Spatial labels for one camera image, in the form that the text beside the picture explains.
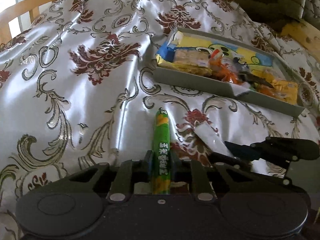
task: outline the circular cover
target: circular cover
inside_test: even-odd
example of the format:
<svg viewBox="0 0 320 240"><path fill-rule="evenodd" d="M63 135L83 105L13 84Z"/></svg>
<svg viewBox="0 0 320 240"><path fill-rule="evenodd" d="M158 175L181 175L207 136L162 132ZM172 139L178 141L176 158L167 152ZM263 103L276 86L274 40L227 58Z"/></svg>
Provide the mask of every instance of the circular cover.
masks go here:
<svg viewBox="0 0 320 240"><path fill-rule="evenodd" d="M261 238L297 233L308 215L296 193L227 193L220 208L235 228Z"/></svg>
<svg viewBox="0 0 320 240"><path fill-rule="evenodd" d="M18 201L16 216L28 232L57 237L91 226L102 211L102 201L95 193L30 192Z"/></svg>

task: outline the wooden headboard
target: wooden headboard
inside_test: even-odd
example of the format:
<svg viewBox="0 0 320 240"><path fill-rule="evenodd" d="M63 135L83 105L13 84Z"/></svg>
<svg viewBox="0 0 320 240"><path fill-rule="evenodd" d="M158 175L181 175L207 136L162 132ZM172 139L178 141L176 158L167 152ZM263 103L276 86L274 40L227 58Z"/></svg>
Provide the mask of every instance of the wooden headboard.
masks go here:
<svg viewBox="0 0 320 240"><path fill-rule="evenodd" d="M31 23L40 15L39 6L55 0L23 0L0 13L0 44L7 44L13 37L9 22L20 15L29 12Z"/></svg>

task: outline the floral pattern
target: floral pattern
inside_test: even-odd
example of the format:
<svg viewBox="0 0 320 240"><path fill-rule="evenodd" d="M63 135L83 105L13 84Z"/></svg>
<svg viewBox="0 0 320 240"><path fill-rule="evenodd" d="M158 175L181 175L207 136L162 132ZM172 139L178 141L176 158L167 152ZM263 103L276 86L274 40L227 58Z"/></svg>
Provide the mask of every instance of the floral pattern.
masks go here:
<svg viewBox="0 0 320 240"><path fill-rule="evenodd" d="M22 33L20 33L18 36L14 37L11 41L9 41L7 43L7 45L5 44L1 44L0 45L0 52L5 51L5 50L10 50L13 48L13 46L19 44L24 44L27 42L27 38L24 36L25 34L27 34L31 29L28 29Z"/></svg>
<svg viewBox="0 0 320 240"><path fill-rule="evenodd" d="M164 15L159 13L156 21L164 27L163 32L165 34L169 34L175 27L188 29L199 29L201 27L201 23L192 18L182 5L176 5Z"/></svg>
<svg viewBox="0 0 320 240"><path fill-rule="evenodd" d="M72 7L70 9L70 12L78 12L80 13L80 17L77 20L77 23L80 24L82 22L91 22L92 19L92 15L93 15L93 11L89 11L88 9L83 11L84 9L84 5L83 5L83 1L82 0L74 0L72 3Z"/></svg>
<svg viewBox="0 0 320 240"><path fill-rule="evenodd" d="M219 8L221 8L225 12L230 12L233 10L232 6L230 5L232 0L212 0L212 2L218 5Z"/></svg>
<svg viewBox="0 0 320 240"><path fill-rule="evenodd" d="M129 61L129 55L139 57L139 43L123 44L116 34L109 34L96 49L86 51L84 45L78 47L78 54L70 52L71 60L77 65L74 73L77 75L87 73L93 85L101 84L103 77L108 77L112 69Z"/></svg>
<svg viewBox="0 0 320 240"><path fill-rule="evenodd" d="M204 166L209 166L207 155L211 153L211 150L195 134L194 128L202 122L207 122L208 124L212 124L212 122L199 109L188 111L183 119L186 122L176 124L179 141L170 144L171 150L174 150L179 158L189 157L200 161ZM216 133L218 132L217 128L213 128L213 130Z"/></svg>
<svg viewBox="0 0 320 240"><path fill-rule="evenodd" d="M2 88L3 83L8 79L9 76L10 76L9 71L5 71L5 70L0 71L0 88Z"/></svg>
<svg viewBox="0 0 320 240"><path fill-rule="evenodd" d="M263 39L257 32L255 32L254 38L251 40L251 43L254 47L261 49L266 52L274 51L272 45Z"/></svg>
<svg viewBox="0 0 320 240"><path fill-rule="evenodd" d="M42 173L41 177L38 177L37 175L34 175L32 177L32 182L30 182L28 184L28 189L32 190L32 189L36 189L36 188L39 188L39 187L43 187L43 186L47 185L50 182L51 181L47 180L47 173L46 172Z"/></svg>
<svg viewBox="0 0 320 240"><path fill-rule="evenodd" d="M74 0L72 3L72 7L70 9L70 12L78 12L82 13L83 11L83 2L82 0Z"/></svg>
<svg viewBox="0 0 320 240"><path fill-rule="evenodd" d="M300 67L299 68L299 71L300 71L300 75L305 79L305 81L312 87L316 97L320 98L319 96L319 91L318 91L318 88L317 88L317 85L316 85L316 82L314 82L312 79L312 74L310 72L306 72L304 68ZM311 98L311 94L310 94L310 91L306 88L306 87L303 87L302 89L302 97L303 99L305 99L306 101L309 101L310 98Z"/></svg>
<svg viewBox="0 0 320 240"><path fill-rule="evenodd" d="M37 26L43 19L44 19L44 16L41 16L38 19L36 19L33 26Z"/></svg>

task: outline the orange package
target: orange package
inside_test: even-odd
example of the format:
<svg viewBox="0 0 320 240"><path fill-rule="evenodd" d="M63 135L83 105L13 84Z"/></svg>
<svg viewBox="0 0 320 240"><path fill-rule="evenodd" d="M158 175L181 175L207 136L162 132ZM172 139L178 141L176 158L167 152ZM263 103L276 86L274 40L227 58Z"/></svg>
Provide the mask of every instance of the orange package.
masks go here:
<svg viewBox="0 0 320 240"><path fill-rule="evenodd" d="M218 79L223 82L231 82L233 84L241 85L241 82L237 74L231 72L228 69L227 64L221 62L222 55L218 58L214 58L214 55L209 59L209 65L212 70L212 76L214 79Z"/></svg>

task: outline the damask pattern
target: damask pattern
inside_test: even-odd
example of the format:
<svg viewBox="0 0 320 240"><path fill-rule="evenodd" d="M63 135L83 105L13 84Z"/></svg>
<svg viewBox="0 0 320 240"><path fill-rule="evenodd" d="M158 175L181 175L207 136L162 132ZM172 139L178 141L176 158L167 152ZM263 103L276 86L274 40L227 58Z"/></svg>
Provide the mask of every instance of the damask pattern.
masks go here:
<svg viewBox="0 0 320 240"><path fill-rule="evenodd" d="M165 34L169 34L176 27L188 29L199 29L201 27L201 23L192 18L182 5L176 5L164 15L159 13L158 17L156 21L164 27L163 32Z"/></svg>
<svg viewBox="0 0 320 240"><path fill-rule="evenodd" d="M320 64L230 0L56 0L32 26L0 46L0 240L22 236L14 206L30 190L99 162L143 158L159 107L169 113L171 150L205 166L211 150L194 132L201 122L239 144L302 134L319 140ZM155 52L174 27L273 53L308 111L292 118L155 83ZM285 173L271 163L264 170Z"/></svg>
<svg viewBox="0 0 320 240"><path fill-rule="evenodd" d="M96 49L85 50L84 45L78 47L78 54L70 52L72 61L77 65L74 73L77 75L88 73L93 85L101 84L103 77L108 77L111 69L128 61L129 55L139 56L136 48L139 43L126 45L119 41L116 34L109 34Z"/></svg>

